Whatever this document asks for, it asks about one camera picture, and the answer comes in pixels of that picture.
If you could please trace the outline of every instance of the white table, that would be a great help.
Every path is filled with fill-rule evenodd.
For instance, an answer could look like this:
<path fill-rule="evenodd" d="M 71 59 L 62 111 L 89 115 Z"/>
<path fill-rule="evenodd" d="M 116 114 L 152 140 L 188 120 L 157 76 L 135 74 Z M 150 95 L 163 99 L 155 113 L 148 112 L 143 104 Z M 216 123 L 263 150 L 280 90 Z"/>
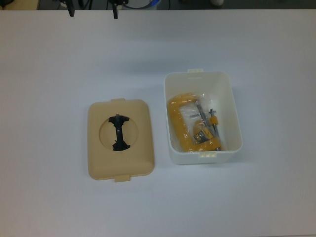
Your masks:
<path fill-rule="evenodd" d="M 316 234 L 316 10 L 1 12 L 0 236 Z M 170 160 L 163 80 L 230 78 L 243 138 L 231 162 Z M 150 107 L 156 166 L 88 175 L 89 106 Z"/>

